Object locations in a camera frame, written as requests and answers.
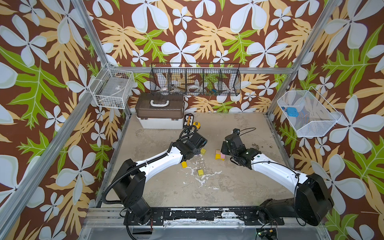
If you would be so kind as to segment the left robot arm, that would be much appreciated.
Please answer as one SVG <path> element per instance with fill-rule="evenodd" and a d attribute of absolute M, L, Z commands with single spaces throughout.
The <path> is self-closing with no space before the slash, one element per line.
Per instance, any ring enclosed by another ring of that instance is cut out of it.
<path fill-rule="evenodd" d="M 146 224 L 152 216 L 152 209 L 143 198 L 146 182 L 165 169 L 199 155 L 207 142 L 206 138 L 195 132 L 170 143 L 167 150 L 154 157 L 137 162 L 126 160 L 102 193 L 103 204 L 121 204 L 136 222 Z"/>

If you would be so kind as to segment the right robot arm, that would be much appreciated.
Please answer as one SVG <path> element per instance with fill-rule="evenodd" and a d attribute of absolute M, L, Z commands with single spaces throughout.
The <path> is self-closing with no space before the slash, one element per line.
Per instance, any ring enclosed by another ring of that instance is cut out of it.
<path fill-rule="evenodd" d="M 300 173 L 273 161 L 254 148 L 246 148 L 239 134 L 226 136 L 221 152 L 230 156 L 231 162 L 236 165 L 269 177 L 294 195 L 282 200 L 267 199 L 258 206 L 258 216 L 262 223 L 295 218 L 301 219 L 306 225 L 318 226 L 334 206 L 321 176 Z"/>

